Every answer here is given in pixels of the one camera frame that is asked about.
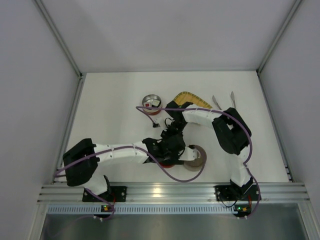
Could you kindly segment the red-banded metal bowl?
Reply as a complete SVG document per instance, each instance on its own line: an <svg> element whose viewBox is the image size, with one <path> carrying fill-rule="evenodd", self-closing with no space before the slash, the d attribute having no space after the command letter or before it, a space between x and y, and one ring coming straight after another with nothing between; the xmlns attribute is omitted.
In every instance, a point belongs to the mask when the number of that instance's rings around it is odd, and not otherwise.
<svg viewBox="0 0 320 240"><path fill-rule="evenodd" d="M159 108L156 108L156 107L146 107L143 109L144 112L146 112L147 114L149 115L157 115L160 113L161 111L161 108L162 108L162 99L156 95L156 94L149 94L149 95L146 95L143 99L142 99L142 106L144 107L144 103L145 102L152 102L152 100L161 100L161 106Z"/></svg>

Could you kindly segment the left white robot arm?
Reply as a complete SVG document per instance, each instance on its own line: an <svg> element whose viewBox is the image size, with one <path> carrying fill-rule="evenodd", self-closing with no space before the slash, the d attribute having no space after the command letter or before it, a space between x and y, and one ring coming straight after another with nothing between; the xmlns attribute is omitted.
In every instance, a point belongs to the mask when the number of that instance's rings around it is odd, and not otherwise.
<svg viewBox="0 0 320 240"><path fill-rule="evenodd" d="M145 138L131 144L97 144L85 138L63 155L66 182L69 187L84 187L95 195L109 190L108 166L119 164L160 163L181 165L194 159L181 135L166 139Z"/></svg>

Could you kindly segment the red round lid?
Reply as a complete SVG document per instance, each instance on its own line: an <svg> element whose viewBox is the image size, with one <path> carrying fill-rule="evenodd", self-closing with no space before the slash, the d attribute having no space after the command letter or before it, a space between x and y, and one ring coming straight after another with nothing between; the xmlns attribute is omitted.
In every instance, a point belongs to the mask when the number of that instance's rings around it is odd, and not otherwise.
<svg viewBox="0 0 320 240"><path fill-rule="evenodd" d="M160 163L160 165L164 168L164 169L170 169L172 167L174 167L174 164L168 164L168 163Z"/></svg>

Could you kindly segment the white sushi piece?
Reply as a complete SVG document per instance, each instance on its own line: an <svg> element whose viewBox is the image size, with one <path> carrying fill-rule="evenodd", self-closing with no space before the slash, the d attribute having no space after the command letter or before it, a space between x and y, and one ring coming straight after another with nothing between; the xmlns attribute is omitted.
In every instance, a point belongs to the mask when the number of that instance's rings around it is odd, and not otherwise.
<svg viewBox="0 0 320 240"><path fill-rule="evenodd" d="M162 104L161 100L158 100L158 99L153 99L153 100L151 101L151 106L152 106L153 108L160 108L160 107L161 107L161 104Z"/></svg>

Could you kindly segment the metal tongs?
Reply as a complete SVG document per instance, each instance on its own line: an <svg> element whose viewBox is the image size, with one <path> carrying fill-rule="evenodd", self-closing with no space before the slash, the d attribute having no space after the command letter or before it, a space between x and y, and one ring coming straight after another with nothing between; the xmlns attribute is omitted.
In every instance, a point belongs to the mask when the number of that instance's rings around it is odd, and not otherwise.
<svg viewBox="0 0 320 240"><path fill-rule="evenodd" d="M237 108L237 105L236 105L236 99L235 99L235 93L232 91L230 93L230 100L231 100L231 105L232 105L232 108L236 109ZM219 109L219 110L222 110L219 102L217 101L216 97L213 95L212 96L212 101L214 103L214 105Z"/></svg>

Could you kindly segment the brown round lid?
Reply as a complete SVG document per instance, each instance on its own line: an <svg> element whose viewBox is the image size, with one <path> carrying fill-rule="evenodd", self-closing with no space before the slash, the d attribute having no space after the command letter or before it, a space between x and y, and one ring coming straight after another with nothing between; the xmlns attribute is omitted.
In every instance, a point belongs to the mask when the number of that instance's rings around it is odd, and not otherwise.
<svg viewBox="0 0 320 240"><path fill-rule="evenodd" d="M206 151L199 145L189 145L188 148L193 150L195 158L193 160L184 161L183 166L191 172L201 170L207 161Z"/></svg>

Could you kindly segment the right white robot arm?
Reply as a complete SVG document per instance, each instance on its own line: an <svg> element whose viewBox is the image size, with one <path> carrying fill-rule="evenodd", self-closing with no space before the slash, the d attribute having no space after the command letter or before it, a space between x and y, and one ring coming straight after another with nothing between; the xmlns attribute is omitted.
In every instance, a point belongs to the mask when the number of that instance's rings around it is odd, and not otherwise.
<svg viewBox="0 0 320 240"><path fill-rule="evenodd" d="M178 105L171 101L165 107L172 121L161 133L163 140L169 139L170 145L183 140L183 131L187 124L197 124L214 130L219 146L231 156L229 195L240 200L254 184L248 162L253 153L252 132L238 111L230 107L225 111L204 108L193 102Z"/></svg>

